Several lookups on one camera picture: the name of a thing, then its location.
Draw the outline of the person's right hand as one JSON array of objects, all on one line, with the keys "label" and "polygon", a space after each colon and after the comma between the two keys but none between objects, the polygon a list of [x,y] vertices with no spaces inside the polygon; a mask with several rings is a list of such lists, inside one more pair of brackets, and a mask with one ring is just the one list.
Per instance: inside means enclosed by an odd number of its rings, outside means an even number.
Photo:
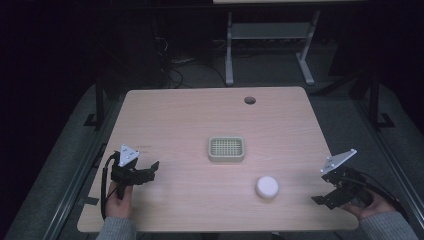
[{"label": "person's right hand", "polygon": [[341,209],[353,214],[358,220],[363,220],[373,215],[385,212],[396,211],[396,209],[379,194],[371,190],[368,190],[368,193],[372,197],[372,203],[368,207],[359,208],[352,203],[346,203],[341,206]]}]

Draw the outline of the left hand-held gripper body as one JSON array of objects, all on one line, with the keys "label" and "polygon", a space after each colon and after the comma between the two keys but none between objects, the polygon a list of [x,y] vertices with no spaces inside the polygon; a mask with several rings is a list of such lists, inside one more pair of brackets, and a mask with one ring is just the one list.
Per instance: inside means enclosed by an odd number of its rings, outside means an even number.
[{"label": "left hand-held gripper body", "polygon": [[126,144],[121,145],[118,160],[112,166],[111,180],[118,184],[117,196],[124,198],[127,186],[142,185],[149,181],[149,171],[137,170],[136,165],[140,152]]}]

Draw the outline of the black metal stand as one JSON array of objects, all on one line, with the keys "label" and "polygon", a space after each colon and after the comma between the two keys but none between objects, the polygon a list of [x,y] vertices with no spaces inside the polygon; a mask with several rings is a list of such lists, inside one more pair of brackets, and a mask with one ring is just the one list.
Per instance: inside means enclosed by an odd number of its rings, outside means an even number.
[{"label": "black metal stand", "polygon": [[93,126],[96,130],[98,130],[103,125],[104,118],[104,87],[102,77],[98,74],[95,78],[95,113],[87,116],[84,125]]},{"label": "black metal stand", "polygon": [[374,70],[369,71],[369,105],[368,118],[372,127],[379,131],[381,128],[394,128],[395,125],[387,113],[379,111],[380,82]]}]

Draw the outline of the pale green soap dish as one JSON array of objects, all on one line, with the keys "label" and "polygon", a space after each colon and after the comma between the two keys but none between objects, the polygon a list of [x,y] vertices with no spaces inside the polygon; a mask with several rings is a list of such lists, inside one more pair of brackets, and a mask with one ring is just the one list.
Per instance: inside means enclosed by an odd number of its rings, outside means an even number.
[{"label": "pale green soap dish", "polygon": [[212,162],[241,162],[244,160],[244,140],[241,137],[211,137],[208,158]]}]

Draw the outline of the person's left hand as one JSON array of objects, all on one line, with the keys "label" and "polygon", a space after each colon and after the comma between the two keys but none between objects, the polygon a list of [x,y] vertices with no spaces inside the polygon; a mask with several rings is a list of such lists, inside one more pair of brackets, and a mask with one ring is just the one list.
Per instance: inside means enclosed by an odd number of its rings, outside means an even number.
[{"label": "person's left hand", "polygon": [[105,216],[129,219],[132,214],[132,192],[133,187],[125,188],[123,199],[119,199],[116,193],[117,184],[111,182],[105,207]]}]

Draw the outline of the grey metal stand frame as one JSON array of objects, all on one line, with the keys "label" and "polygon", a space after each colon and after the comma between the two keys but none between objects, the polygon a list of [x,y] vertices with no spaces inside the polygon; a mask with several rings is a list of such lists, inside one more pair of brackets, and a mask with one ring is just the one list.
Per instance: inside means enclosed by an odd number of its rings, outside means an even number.
[{"label": "grey metal stand frame", "polygon": [[316,10],[309,22],[294,23],[234,23],[232,13],[227,16],[227,36],[225,55],[225,85],[234,85],[232,42],[234,40],[294,40],[303,39],[304,46],[296,53],[296,59],[307,85],[314,85],[312,73],[307,63],[307,55],[320,17]]}]

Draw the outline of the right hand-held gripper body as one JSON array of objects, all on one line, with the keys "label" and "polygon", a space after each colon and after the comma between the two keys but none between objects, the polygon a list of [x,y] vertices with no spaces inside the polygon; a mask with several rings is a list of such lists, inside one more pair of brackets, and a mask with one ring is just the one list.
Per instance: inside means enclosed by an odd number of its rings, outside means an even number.
[{"label": "right hand-held gripper body", "polygon": [[320,172],[325,182],[332,184],[334,190],[340,191],[340,197],[349,198],[348,203],[359,208],[366,208],[372,203],[371,195],[365,190],[366,179],[358,171],[345,166],[356,153],[355,149],[350,149],[327,157]]}]

